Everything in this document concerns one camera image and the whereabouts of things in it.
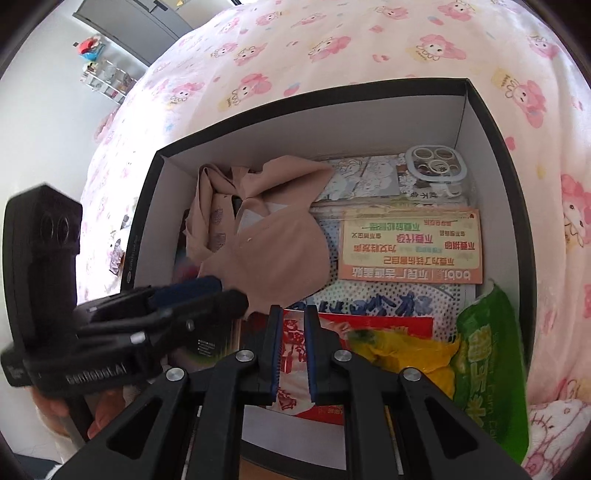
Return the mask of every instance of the metal screw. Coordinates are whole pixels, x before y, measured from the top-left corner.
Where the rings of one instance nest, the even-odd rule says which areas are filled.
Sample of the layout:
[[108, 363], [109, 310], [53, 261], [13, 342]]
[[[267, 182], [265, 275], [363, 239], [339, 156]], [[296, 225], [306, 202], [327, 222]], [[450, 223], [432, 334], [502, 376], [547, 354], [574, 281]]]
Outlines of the metal screw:
[[171, 382], [176, 382], [184, 377], [184, 370], [182, 368], [171, 368], [166, 372], [166, 378]]
[[146, 341], [146, 334], [144, 332], [135, 332], [129, 337], [129, 341], [133, 345], [139, 345]]
[[416, 368], [405, 368], [404, 372], [402, 373], [404, 378], [406, 378], [409, 382], [416, 382], [421, 378], [421, 372], [418, 371]]
[[335, 352], [335, 360], [339, 362], [348, 362], [353, 358], [353, 354], [348, 350], [337, 350]]
[[250, 350], [239, 350], [236, 352], [236, 360], [239, 362], [250, 362], [255, 358], [255, 354]]

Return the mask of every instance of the pink bedsheet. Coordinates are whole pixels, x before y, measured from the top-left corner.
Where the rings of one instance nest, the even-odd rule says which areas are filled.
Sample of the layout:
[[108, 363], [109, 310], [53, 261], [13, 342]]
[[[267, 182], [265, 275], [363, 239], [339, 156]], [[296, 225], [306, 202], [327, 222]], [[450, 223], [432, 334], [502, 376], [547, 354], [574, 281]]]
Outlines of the pink bedsheet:
[[262, 0], [187, 34], [134, 87], [92, 159], [79, 301], [118, 291], [110, 255], [117, 240], [125, 248], [159, 148], [287, 96], [422, 76], [470, 78], [519, 174], [538, 281], [529, 401], [590, 402], [591, 93], [556, 36], [508, 0]]

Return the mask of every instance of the cartoon bunny print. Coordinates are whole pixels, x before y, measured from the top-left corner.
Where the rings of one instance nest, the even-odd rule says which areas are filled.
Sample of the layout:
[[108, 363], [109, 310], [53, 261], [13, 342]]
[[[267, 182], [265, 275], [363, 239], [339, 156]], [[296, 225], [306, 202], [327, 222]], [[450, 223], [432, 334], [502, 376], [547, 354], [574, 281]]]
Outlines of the cartoon bunny print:
[[252, 46], [252, 47], [248, 47], [248, 48], [243, 48], [240, 52], [238, 52], [238, 55], [236, 55], [234, 62], [239, 67], [241, 67], [242, 65], [246, 65], [249, 61], [251, 61], [254, 57], [256, 57], [260, 52], [265, 50], [266, 46], [267, 46], [267, 44], [263, 43], [263, 45], [261, 45], [260, 47]]
[[315, 13], [309, 15], [308, 17], [302, 18], [298, 23], [293, 24], [291, 28], [298, 27], [299, 25], [308, 25], [317, 22], [318, 20], [322, 20], [323, 18], [326, 18], [326, 15]]
[[178, 105], [186, 102], [187, 99], [194, 93], [203, 88], [204, 83], [185, 83], [173, 89], [173, 94], [168, 101], [169, 106]]
[[447, 41], [441, 35], [426, 35], [420, 38], [421, 44], [417, 45], [417, 53], [424, 60], [455, 59], [465, 60], [466, 52], [457, 48], [452, 42]]
[[238, 88], [233, 90], [230, 97], [225, 100], [227, 104], [225, 107], [237, 106], [251, 96], [267, 93], [271, 87], [271, 82], [262, 73], [251, 73], [241, 80]]
[[234, 51], [238, 48], [237, 43], [224, 43], [219, 48], [216, 48], [210, 55], [214, 58], [223, 57], [226, 53]]
[[591, 242], [591, 193], [570, 175], [561, 175], [564, 238], [567, 245]]
[[337, 54], [341, 50], [349, 45], [351, 41], [351, 37], [330, 37], [326, 40], [321, 41], [318, 45], [316, 45], [310, 52], [308, 56], [312, 62], [325, 59], [329, 57], [331, 54]]
[[511, 98], [521, 108], [532, 127], [542, 126], [546, 111], [546, 97], [536, 82], [528, 80], [527, 83], [519, 83], [512, 79], [507, 84], [505, 96]]
[[530, 48], [540, 57], [552, 60], [556, 55], [558, 55], [558, 53], [560, 53], [560, 48], [558, 45], [549, 42], [544, 37], [540, 37], [539, 35], [527, 37], [527, 40], [530, 43]]
[[265, 26], [270, 24], [273, 20], [277, 20], [280, 16], [281, 12], [273, 12], [272, 14], [261, 15], [259, 18], [256, 19], [256, 24]]
[[532, 443], [523, 468], [532, 477], [552, 478], [569, 458], [583, 436], [591, 407], [581, 400], [557, 400], [532, 407]]
[[404, 18], [408, 18], [408, 10], [406, 10], [404, 7], [377, 7], [375, 11], [391, 20], [402, 20]]
[[240, 23], [240, 18], [239, 17], [235, 17], [232, 18], [227, 24], [225, 24], [222, 29], [220, 30], [220, 33], [228, 33], [232, 30], [234, 30], [234, 28], [236, 28], [236, 26]]
[[437, 7], [437, 9], [446, 17], [451, 17], [454, 20], [467, 22], [474, 14], [474, 7], [470, 4], [458, 0], [457, 2], [450, 2], [446, 5]]

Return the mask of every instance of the human hand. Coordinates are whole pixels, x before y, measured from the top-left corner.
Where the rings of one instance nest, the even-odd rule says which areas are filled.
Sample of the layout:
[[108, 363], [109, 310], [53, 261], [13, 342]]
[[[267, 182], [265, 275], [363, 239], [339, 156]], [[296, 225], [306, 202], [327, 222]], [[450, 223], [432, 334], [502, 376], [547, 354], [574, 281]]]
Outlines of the human hand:
[[[60, 435], [68, 435], [63, 427], [60, 418], [69, 415], [68, 405], [63, 400], [52, 400], [45, 398], [35, 387], [31, 388], [33, 402], [41, 413], [43, 413], [43, 422], [54, 432]], [[96, 405], [95, 420], [90, 425], [87, 435], [88, 438], [94, 438], [102, 429], [104, 429], [119, 413], [125, 408], [125, 399], [123, 398], [123, 389], [107, 390], [100, 394]]]

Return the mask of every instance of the folded fabric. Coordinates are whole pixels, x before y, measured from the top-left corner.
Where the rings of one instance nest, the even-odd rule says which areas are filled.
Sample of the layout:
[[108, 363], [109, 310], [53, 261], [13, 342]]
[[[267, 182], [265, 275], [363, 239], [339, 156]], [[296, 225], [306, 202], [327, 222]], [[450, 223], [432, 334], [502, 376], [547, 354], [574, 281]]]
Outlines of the folded fabric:
[[[187, 218], [187, 256], [199, 276], [248, 296], [250, 312], [287, 307], [329, 279], [329, 250], [310, 204], [333, 174], [326, 163], [280, 157], [261, 172], [232, 167], [225, 176], [205, 165]], [[242, 199], [234, 217], [232, 197]]]

